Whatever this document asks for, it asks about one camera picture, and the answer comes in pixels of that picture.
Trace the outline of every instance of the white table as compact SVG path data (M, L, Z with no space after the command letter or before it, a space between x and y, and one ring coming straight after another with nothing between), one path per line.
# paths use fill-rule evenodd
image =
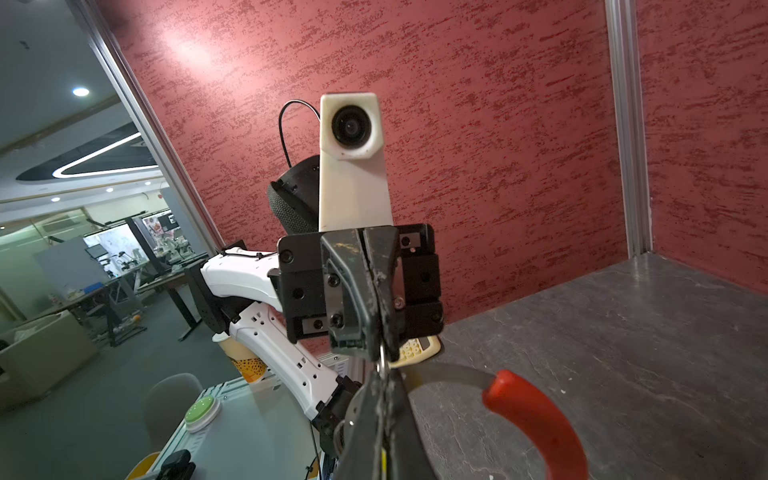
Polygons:
M321 362L340 375L363 381L363 361L327 354ZM150 472L160 470L171 453L186 449L196 468L192 480L303 480L315 458L310 423L288 388L272 372L249 385L242 377L205 389L200 397L218 398L221 411L199 432L178 426ZM318 434L311 429L318 442Z

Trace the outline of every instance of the led strip light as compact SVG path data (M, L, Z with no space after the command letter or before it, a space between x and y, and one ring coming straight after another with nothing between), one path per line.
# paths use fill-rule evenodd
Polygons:
M79 165L79 164L81 164L81 163L83 163L85 161L88 161L88 160L92 159L93 157L97 157L97 156L103 154L106 151L112 150L115 147L119 147L119 146L121 146L122 144L124 144L126 142L129 142L129 141L131 141L131 140L133 140L135 138L139 138L140 136L141 136L141 133L136 132L135 134L133 134L133 135L131 135L129 137L126 137L126 138L124 138L122 140L116 141L113 144L109 144L109 145L107 145L106 147L104 147L104 148L102 148L100 150L96 150L92 154L88 154L88 155L86 155L86 156L84 156L82 158L78 158L77 160L75 160L73 162L70 162L70 163L66 164L65 166L63 166L63 167L57 168L54 171L53 176L56 177L56 178L92 177L94 175L119 174L119 173L122 173L122 172L131 172L131 171L135 171L135 170L147 170L149 168L158 168L157 165L147 165L145 167L116 168L114 170L101 170L101 171L98 171L98 172L85 172L83 174L66 174L66 173L64 173L66 170L74 167L75 165Z

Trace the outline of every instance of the beige calculator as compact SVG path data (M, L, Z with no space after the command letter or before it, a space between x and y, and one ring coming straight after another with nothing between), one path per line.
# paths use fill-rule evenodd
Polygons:
M423 362L440 351L440 340L437 335L423 336L418 339L410 339L400 347L400 360L389 364L396 369L401 366L413 365Z

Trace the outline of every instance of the green button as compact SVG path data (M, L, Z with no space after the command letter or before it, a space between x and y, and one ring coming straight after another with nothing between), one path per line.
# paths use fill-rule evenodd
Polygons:
M187 423L196 422L203 418L203 415L210 410L210 407L214 405L214 398L212 396L204 396L202 399L197 400L184 416L184 420Z

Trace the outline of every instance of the yellow patterned cup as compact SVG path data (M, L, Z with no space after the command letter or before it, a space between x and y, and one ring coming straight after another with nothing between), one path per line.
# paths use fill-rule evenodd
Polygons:
M246 382L257 382L266 373L266 363L231 336L224 332L217 333L212 340L218 343L224 353L230 357L235 368Z

